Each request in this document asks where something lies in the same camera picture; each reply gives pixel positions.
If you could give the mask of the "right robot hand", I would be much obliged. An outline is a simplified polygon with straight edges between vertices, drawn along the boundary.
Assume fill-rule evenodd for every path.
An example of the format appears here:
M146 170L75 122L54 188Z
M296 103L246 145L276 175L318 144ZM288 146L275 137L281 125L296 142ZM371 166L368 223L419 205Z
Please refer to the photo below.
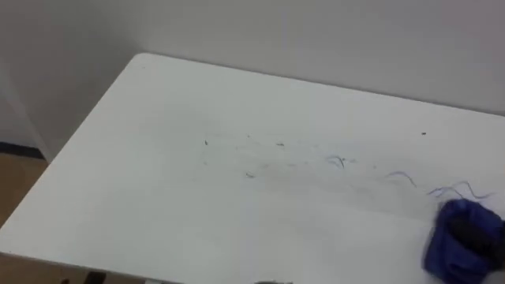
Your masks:
M495 268L504 269L504 221L499 224L498 237L493 237L463 218L452 219L447 228L451 236L465 248L486 258Z

